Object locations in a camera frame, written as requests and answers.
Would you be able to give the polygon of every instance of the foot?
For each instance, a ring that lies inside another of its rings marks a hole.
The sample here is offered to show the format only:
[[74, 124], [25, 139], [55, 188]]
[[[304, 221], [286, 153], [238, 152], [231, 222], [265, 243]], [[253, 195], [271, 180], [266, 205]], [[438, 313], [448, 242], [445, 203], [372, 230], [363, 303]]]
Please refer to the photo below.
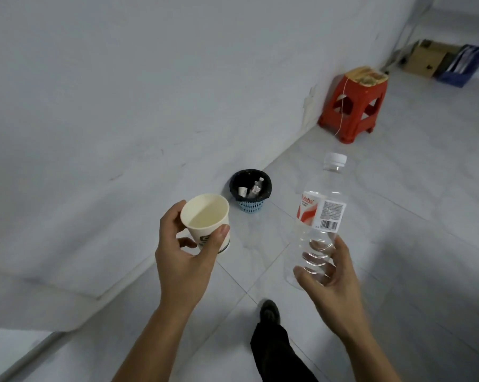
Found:
[[278, 312], [278, 307], [272, 300], [267, 300], [262, 303], [261, 307], [261, 322], [272, 322], [275, 324], [280, 324], [280, 312]]

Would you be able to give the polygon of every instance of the bottle label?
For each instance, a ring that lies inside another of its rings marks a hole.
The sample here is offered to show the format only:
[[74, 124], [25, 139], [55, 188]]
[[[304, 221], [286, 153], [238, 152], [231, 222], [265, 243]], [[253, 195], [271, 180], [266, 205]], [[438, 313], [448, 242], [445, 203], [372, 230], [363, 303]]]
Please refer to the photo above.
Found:
[[306, 225], [312, 225], [319, 201], [326, 197], [316, 192], [303, 192], [296, 217]]
[[321, 199], [315, 209], [312, 227], [325, 232], [337, 232], [344, 215], [345, 203]]

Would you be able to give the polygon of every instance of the bottle neck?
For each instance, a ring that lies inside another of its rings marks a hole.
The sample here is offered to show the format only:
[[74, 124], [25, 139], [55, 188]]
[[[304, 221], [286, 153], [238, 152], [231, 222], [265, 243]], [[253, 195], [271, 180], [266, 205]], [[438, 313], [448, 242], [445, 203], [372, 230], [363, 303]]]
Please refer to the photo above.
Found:
[[325, 163], [323, 170], [335, 173], [342, 173], [342, 171], [344, 170], [344, 166], [340, 166], [334, 163]]

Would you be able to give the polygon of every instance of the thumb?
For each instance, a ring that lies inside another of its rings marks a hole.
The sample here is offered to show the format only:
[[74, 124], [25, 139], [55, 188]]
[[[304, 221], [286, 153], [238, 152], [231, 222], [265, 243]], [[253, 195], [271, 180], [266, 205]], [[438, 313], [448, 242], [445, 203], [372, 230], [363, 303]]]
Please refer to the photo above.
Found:
[[303, 267], [294, 267], [293, 272], [300, 286], [306, 291], [314, 303], [317, 302], [321, 298], [324, 290], [322, 284], [315, 281], [312, 275]]
[[204, 245], [204, 248], [198, 254], [198, 257], [201, 260], [209, 260], [214, 263], [218, 252], [220, 251], [220, 247], [222, 246], [223, 241], [225, 240], [225, 237], [227, 237], [227, 233], [229, 233], [230, 229], [231, 227], [227, 224], [223, 224], [215, 229], [207, 240], [206, 245]]

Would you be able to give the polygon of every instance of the person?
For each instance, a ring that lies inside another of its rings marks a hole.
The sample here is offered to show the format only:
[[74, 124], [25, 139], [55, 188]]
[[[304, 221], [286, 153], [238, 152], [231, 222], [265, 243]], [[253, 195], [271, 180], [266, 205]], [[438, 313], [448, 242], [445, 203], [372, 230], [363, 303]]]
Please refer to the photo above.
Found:
[[[185, 229], [179, 217], [185, 203], [183, 200], [174, 204], [160, 220], [160, 239], [155, 253], [160, 304], [113, 382], [168, 381], [186, 322], [206, 291], [218, 251], [230, 227], [224, 224], [216, 229], [198, 255], [185, 252], [183, 247], [197, 246], [190, 238], [176, 238], [176, 234]], [[296, 267], [297, 281], [314, 302], [324, 323], [341, 339], [358, 382], [400, 382], [370, 331], [349, 250], [339, 236], [331, 257], [334, 265], [323, 265], [325, 276], [316, 279], [304, 268]], [[272, 301], [262, 305], [251, 348], [264, 382], [317, 380], [292, 350], [287, 331], [280, 325], [278, 308]]]

